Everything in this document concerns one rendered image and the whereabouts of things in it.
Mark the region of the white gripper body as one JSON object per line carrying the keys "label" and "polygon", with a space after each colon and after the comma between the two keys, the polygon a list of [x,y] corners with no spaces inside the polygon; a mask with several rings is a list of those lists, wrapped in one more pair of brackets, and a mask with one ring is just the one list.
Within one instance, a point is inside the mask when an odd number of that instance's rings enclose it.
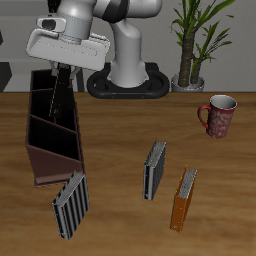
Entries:
{"label": "white gripper body", "polygon": [[80,45],[58,39],[56,32],[34,29],[29,37],[26,52],[31,57],[100,71],[105,64],[110,41],[91,33]]}

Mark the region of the dark brown desk caddy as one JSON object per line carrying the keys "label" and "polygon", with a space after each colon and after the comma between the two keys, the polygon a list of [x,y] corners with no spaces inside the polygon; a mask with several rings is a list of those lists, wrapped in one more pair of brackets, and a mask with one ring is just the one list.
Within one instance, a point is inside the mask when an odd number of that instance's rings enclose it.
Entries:
{"label": "dark brown desk caddy", "polygon": [[77,104],[72,85],[60,118],[49,116],[56,78],[51,70],[31,72],[25,146],[34,186],[65,183],[72,173],[85,173]]}

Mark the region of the black striped book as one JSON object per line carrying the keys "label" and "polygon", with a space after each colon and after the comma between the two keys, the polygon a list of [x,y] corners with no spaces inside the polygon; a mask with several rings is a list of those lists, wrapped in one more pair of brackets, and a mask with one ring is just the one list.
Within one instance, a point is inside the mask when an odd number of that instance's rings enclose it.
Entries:
{"label": "black striped book", "polygon": [[52,207],[59,235],[70,240],[90,207],[86,175],[74,171],[52,201]]}
{"label": "black striped book", "polygon": [[166,142],[155,140],[144,163],[143,198],[152,201],[161,181],[165,163]]}

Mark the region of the orange book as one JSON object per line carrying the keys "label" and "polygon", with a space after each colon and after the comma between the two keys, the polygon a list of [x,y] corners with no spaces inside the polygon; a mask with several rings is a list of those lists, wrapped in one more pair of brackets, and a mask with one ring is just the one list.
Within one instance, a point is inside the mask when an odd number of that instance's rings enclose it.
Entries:
{"label": "orange book", "polygon": [[181,232],[193,195],[197,169],[185,166],[178,188],[176,189],[172,207],[170,229]]}

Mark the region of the pot plant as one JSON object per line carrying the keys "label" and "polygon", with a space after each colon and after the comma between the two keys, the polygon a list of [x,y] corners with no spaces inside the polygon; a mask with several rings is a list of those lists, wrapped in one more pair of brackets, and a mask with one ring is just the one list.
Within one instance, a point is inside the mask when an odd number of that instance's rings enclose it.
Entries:
{"label": "pot plant", "polygon": [[214,60],[211,54],[215,50],[231,44],[231,41],[225,41],[229,28],[213,38],[219,21],[208,28],[204,27],[204,24],[234,2],[235,0],[223,0],[216,4],[216,0],[213,0],[205,10],[202,10],[201,0],[182,0],[183,13],[175,9],[179,18],[172,22],[172,26],[177,24],[181,29],[180,32],[176,31],[176,35],[182,54],[179,73],[171,79],[172,92],[203,91],[205,81],[199,76],[202,63],[206,60]]}

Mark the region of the red patterned mug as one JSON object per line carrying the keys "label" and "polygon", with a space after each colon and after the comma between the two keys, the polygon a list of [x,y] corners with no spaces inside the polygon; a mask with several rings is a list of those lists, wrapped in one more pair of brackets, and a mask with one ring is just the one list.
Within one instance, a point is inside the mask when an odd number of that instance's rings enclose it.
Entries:
{"label": "red patterned mug", "polygon": [[[228,95],[214,95],[210,98],[208,105],[201,105],[198,108],[197,116],[201,124],[206,128],[206,132],[213,138],[223,138],[226,136],[234,111],[237,107],[235,99]],[[201,118],[201,112],[208,110],[206,122]]]}

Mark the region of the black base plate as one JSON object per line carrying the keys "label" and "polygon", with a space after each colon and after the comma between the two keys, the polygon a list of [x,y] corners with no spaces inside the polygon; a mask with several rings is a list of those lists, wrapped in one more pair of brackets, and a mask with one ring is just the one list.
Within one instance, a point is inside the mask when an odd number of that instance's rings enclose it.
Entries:
{"label": "black base plate", "polygon": [[146,62],[149,79],[134,88],[122,88],[107,79],[111,64],[107,62],[101,71],[93,73],[87,80],[88,93],[99,99],[157,99],[164,97],[170,88],[169,79],[159,71],[154,62]]}

